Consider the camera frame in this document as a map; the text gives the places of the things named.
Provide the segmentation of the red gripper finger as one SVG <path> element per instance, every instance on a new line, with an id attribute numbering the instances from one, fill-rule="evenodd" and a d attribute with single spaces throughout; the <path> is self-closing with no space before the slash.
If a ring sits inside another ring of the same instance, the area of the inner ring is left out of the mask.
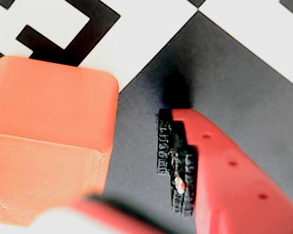
<path id="1" fill-rule="evenodd" d="M 116 198 L 89 195 L 40 214 L 33 234 L 174 234 L 175 230 Z"/>
<path id="2" fill-rule="evenodd" d="M 192 109 L 158 114 L 157 173 L 172 210 L 199 234 L 293 234 L 293 203 L 212 121 Z"/>

